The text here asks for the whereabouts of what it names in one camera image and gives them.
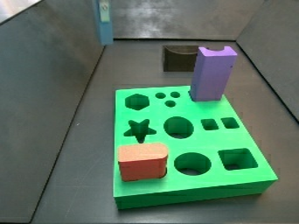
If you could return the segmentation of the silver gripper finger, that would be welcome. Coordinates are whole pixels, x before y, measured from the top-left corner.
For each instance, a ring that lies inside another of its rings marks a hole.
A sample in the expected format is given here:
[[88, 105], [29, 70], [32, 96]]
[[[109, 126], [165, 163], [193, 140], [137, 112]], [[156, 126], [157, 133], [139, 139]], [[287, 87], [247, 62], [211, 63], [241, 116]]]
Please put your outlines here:
[[109, 22], [109, 2], [108, 0], [99, 0], [99, 13], [100, 13], [100, 21], [103, 23]]

